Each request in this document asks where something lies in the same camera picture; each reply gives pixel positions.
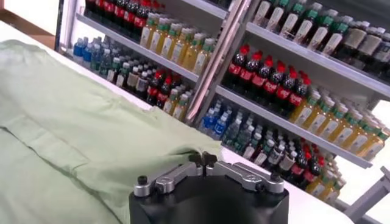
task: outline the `beverage display shelf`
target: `beverage display shelf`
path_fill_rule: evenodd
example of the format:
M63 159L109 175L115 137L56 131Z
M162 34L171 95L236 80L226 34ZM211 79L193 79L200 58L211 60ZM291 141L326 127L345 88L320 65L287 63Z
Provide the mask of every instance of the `beverage display shelf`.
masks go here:
M299 57L303 57L312 63L315 63L323 68L329 69L351 81L357 82L375 92L384 95L387 99L390 98L390 86L382 83L379 80L373 79L369 74L365 74L364 71L357 70L351 66L344 65L339 61L332 60L317 52L311 51L301 45L293 43L275 33L272 33L254 23L247 23L246 30L262 39L268 40L280 47L286 49L292 54L296 54Z
M106 34L107 36L114 39L115 41L117 41L117 42L127 46L128 48L138 52L139 54L155 61L156 63L190 79L193 82L197 82L198 75L196 75L195 73L175 64L172 61L165 59L164 57L150 51L149 49L146 49L145 47L142 47L138 43L128 39L127 37L122 36L121 34L115 32L114 30L112 30L108 27L105 27L104 25L100 24L99 22L97 22L97 21L95 21L87 16L84 16L81 13L76 13L76 18L80 22L82 22L86 25L89 25L92 28L95 28L96 30Z
M190 4L194 7L197 7L213 16L216 16L220 19L226 17L227 12L224 9L219 8L213 4L210 4L204 0L182 0L183 2Z
M368 168L371 167L372 164L340 147L337 145L332 144L331 142L328 142L292 123L285 120L284 118L274 114L273 112L268 111L267 109L231 92L230 90L217 86L216 93L220 96L225 97L228 100L231 100L234 103L237 103L238 105L247 108L248 110L254 112L255 114L271 121L272 123L290 131L291 133L294 133L297 136L303 137L306 140L318 145L318 147L330 152L334 153L338 156L343 157L344 159L350 161L351 163L354 163L357 166L360 166L362 168Z

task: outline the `bottle label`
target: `bottle label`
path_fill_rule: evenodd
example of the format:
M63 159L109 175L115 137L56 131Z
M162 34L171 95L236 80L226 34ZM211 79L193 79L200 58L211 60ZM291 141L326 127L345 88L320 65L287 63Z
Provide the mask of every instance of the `bottle label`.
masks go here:
M255 159L255 161L253 162L254 164L260 166L264 163L264 161L266 161L267 159L267 155L265 155L263 152L261 152L257 158Z
M356 153L360 147L368 140L367 136L365 135L359 135L353 142L352 145L349 147L349 151L352 153Z
M290 13L290 15L288 15L286 19L285 24L282 27L282 30L280 31L280 35L286 38L297 21L298 16L296 14Z
M112 70L108 70L107 74L107 81L112 82L114 81L115 72Z
M305 39L307 33L313 26L313 23L309 20L304 20L302 24L299 27L299 30L297 32L297 35L295 35L294 42L295 43L302 43L303 39Z
M252 78L252 76L253 76L254 74L255 74L254 72L249 72L249 71L243 69L243 70L241 71L241 74L240 74L239 76L240 76L242 79L248 81L248 80L250 80L250 78Z
M132 23L134 21L134 19L135 19L135 15L133 13L129 13L129 12L125 11L123 18L127 22Z
M336 145L341 145L351 134L353 130L351 128L344 128L335 140Z
M138 81L138 75L130 73L126 83L130 87L135 87L137 81Z
M306 120L307 118L311 115L311 112L313 110L311 110L310 108L304 108L299 116L298 116L298 119L295 121L294 124L298 125L298 126L301 126Z
M147 41L149 40L149 35L151 34L151 30L148 27L144 27L142 29L141 42L140 45L142 47L147 47Z
M230 73L232 73L234 75L238 75L240 71L241 71L241 67L240 66L234 65L233 63L231 63L229 65L229 72Z
M193 72L197 75L201 75L201 73L203 72L205 62L206 62L206 55L198 54Z
M144 27L146 25L146 19L135 17L134 25L138 27Z
M183 48L183 44L176 43L175 48L173 49L172 59L171 59L174 63L179 62L179 57L180 57L180 53L182 52L182 48Z
M322 53L324 53L326 55L332 54L333 51L336 49L336 47L341 42L341 40L342 40L342 35L340 33L334 33L330 37L327 45L325 45L324 50L322 51Z
M322 123L325 121L326 117L322 114L318 114L316 118L314 119L313 123L311 123L308 131L315 133L317 129L322 125Z
M324 131L320 134L320 137L327 139L329 135L337 128L339 123L336 121L330 121L327 126L324 128Z
M269 8L271 7L271 3L267 1L262 1L260 6L258 7L257 13L255 15L254 23L260 25L264 17L266 16Z
M325 186L322 184L318 184L314 190L312 191L312 195L318 197L325 190Z
M168 57L168 52L169 49L171 48L172 40L170 38L165 38L164 40L164 45L163 45L163 50L161 52L161 56L164 58Z
M300 168L297 164L292 165L291 172L296 175L301 175L303 173L303 169Z
M279 87L278 87L278 90L276 91L276 96L277 96L279 99L282 99L282 100L284 100L285 98L287 98L289 94L290 94L290 91L284 89L284 88L281 87L281 86L279 86Z
M270 30L270 31L275 30L276 25L279 23L279 20L282 17L284 11L285 10L280 8L280 7L275 8L274 12L272 13L272 15L268 21L268 24L266 27L267 30Z
M292 94L290 94L288 101L290 103L294 104L295 106L299 106L300 103L302 102L302 98L300 96L298 96L297 94L292 93Z
M259 75L255 75L252 79L252 83L258 87L262 87L264 82L266 82L267 79L261 78Z
M274 93L277 85L267 81L264 85L264 89L269 93Z
M325 27L318 27L316 33L314 34L313 38L311 39L309 45L307 48L309 49L317 49L319 44L321 44L321 41L324 39L326 34L328 33L328 29Z
M152 44L150 50L155 52L157 49L158 41L160 40L160 34L158 32L153 33Z

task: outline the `red-capped soda bottle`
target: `red-capped soda bottle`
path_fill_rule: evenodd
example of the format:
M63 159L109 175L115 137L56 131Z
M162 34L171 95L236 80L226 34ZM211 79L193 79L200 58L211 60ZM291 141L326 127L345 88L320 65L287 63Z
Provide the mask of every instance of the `red-capped soda bottle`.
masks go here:
M268 105L270 99L274 97L276 89L279 83L282 81L285 71L286 66L283 64L283 62L278 61L276 70L270 74L268 80L264 84L263 98L260 99L261 104Z
M282 81L282 84L276 90L275 100L272 105L273 110L280 111L280 109L286 104L287 97L294 88L297 76L298 74L294 67L290 66L289 75L286 76L286 78Z
M239 52L233 57L232 62L227 69L222 84L228 88L233 88L238 84L239 74L246 62L248 61L247 54L249 52L249 45L243 45Z
M258 68L260 67L260 60L263 56L261 51L256 52L252 55L245 68L241 70L239 75L238 85L236 86L236 91L242 95L246 95L251 86L251 81L253 76L256 75Z

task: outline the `cola bottle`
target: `cola bottle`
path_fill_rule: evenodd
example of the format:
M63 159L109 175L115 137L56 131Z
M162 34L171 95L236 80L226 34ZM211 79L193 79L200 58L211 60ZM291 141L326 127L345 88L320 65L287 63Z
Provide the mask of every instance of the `cola bottle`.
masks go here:
M252 59L246 63L245 68L240 72L238 85L236 85L236 88L234 89L236 92L246 96L252 84L252 78L261 65L260 60L262 56L263 53L261 51L256 52L252 55Z
M302 103L302 99L306 97L310 83L310 79L307 76L304 76L303 83L296 82L293 92L288 97L284 107L280 107L280 115L282 115L282 117L289 117Z
M238 84L239 74L243 67L245 66L248 58L247 54L249 52L249 45L243 45L229 65L225 77L222 81L222 84L230 89L235 87Z
M274 62L272 61L272 56L268 55L264 61L264 64L260 65L260 68L254 75L248 93L249 98L252 100L259 101L259 99L263 98L263 85L274 70L272 67L273 64Z
M261 104L268 105L270 99L274 97L278 84L282 81L285 71L285 64L278 61L276 70L273 70L266 83L264 83L262 98L260 99Z
M278 86L276 90L276 95L273 104L271 105L271 109L274 111L280 111L282 107L284 107L287 97L290 95L291 90L294 88L297 72L294 67L289 67L289 75L282 81L282 84Z

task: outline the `clear water bottle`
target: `clear water bottle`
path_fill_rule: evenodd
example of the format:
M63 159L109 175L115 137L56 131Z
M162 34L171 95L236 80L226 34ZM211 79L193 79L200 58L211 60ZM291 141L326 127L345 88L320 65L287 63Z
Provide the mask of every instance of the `clear water bottle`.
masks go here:
M208 109L207 114L203 117L202 122L200 123L198 128L198 130L203 134L207 135L209 129L212 128L211 125L214 123L214 119L215 119L214 113L215 113L214 109L210 108Z
M87 44L83 53L83 65L86 68L91 67L92 51L93 51L92 44Z
M91 58L91 69L92 71L98 72L100 69L100 63L102 61L102 55L100 52L100 45L94 44Z
M230 124L229 127L226 129L226 132L222 137L222 142L226 146L233 147L234 142L239 133L239 126L241 125L241 123L242 123L241 118L236 118L236 120L232 124Z
M218 119L216 125L213 129L213 134L211 135L211 138L214 140L219 141L224 134L226 128L227 128L227 113L224 113L224 115L221 116L221 118Z
M83 49L84 49L83 39L79 38L77 39L77 42L73 47L73 59L78 64L83 63Z
M109 49L104 49L104 55L102 57L102 64L100 65L99 74L103 77L107 77L108 70L110 70L112 65L111 60L111 51Z

